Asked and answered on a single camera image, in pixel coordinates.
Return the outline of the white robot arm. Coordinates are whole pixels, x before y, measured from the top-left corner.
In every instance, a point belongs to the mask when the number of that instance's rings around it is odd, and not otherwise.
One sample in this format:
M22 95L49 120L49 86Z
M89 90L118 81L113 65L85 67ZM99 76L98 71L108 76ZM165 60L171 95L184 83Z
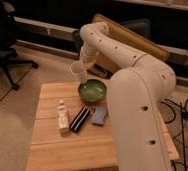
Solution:
M156 57L109 37L104 22L84 25L83 62L104 54L120 70L109 80L107 107L119 171L172 171L158 103L176 86L175 73Z

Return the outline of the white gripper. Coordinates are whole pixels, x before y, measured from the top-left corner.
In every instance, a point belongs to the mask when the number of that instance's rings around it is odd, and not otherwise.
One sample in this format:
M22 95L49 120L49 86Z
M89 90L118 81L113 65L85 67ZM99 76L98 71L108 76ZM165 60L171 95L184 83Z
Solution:
M80 61L85 69L90 69L96 62L99 52L89 53L84 48L80 50Z

